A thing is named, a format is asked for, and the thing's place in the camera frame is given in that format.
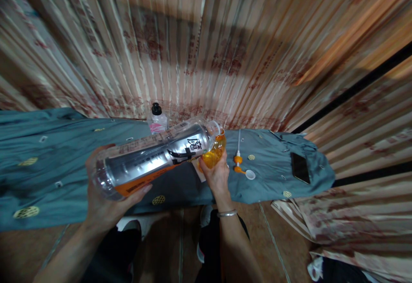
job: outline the teal cloth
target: teal cloth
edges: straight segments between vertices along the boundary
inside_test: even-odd
[[[6,231],[83,221],[88,182],[84,164],[88,156],[99,146],[121,145],[130,138],[149,135],[150,130],[146,122],[88,119],[70,108],[59,108],[26,113],[0,111],[0,133],[0,231]],[[286,191],[292,198],[312,196],[332,186],[335,176],[326,157],[302,136],[248,129],[241,134],[242,169],[253,170],[256,178],[248,180],[233,171],[238,131],[226,131],[229,189],[234,201],[285,199]],[[293,177],[290,152],[306,157],[310,185]],[[250,154],[255,160],[247,159]],[[29,165],[30,158],[37,161]],[[200,182],[189,163],[152,184],[152,190],[129,214],[214,203],[209,187]],[[153,198],[159,195],[165,196],[165,202],[153,205]],[[16,211],[29,206],[38,207],[39,214],[13,217]]]

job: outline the curtain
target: curtain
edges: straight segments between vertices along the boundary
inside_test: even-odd
[[[411,36],[410,0],[3,2],[0,108],[227,129],[293,129]]]
[[[412,172],[333,188],[310,198],[273,201],[312,251],[391,282],[411,282]]]
[[[411,161],[411,93],[410,57],[308,128],[306,138],[337,179]]]

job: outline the hand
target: hand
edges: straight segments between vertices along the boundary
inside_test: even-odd
[[[121,202],[105,199],[101,195],[91,179],[94,158],[100,151],[113,146],[115,146],[115,144],[97,148],[86,160],[86,170],[89,176],[89,183],[87,188],[88,210],[86,220],[84,221],[84,226],[88,231],[92,231],[93,233],[108,232],[119,222],[126,211],[133,205],[140,202],[146,193],[152,188],[152,185],[148,184]]]
[[[212,193],[215,196],[215,198],[216,196],[226,195],[229,193],[229,188],[227,186],[227,179],[229,177],[229,167],[227,166],[226,158],[227,153],[225,149],[219,162],[217,162],[217,164],[213,166],[211,169],[207,167],[202,157],[199,158],[200,167],[202,168],[207,184],[212,190]]]

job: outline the black pants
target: black pants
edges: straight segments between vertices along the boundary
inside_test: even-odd
[[[196,283],[221,282],[220,224],[216,214],[217,210],[213,210],[210,224],[200,231],[199,247],[205,255],[205,263],[199,270]],[[245,222],[241,217],[239,220],[249,238]],[[141,238],[141,232],[135,229],[119,232],[117,227],[113,228],[98,247],[82,282],[131,282],[132,275],[129,267]]]

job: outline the black phone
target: black phone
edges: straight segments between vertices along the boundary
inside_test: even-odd
[[[303,181],[306,184],[310,184],[308,164],[306,159],[299,154],[291,152],[292,157],[292,174],[296,179]]]

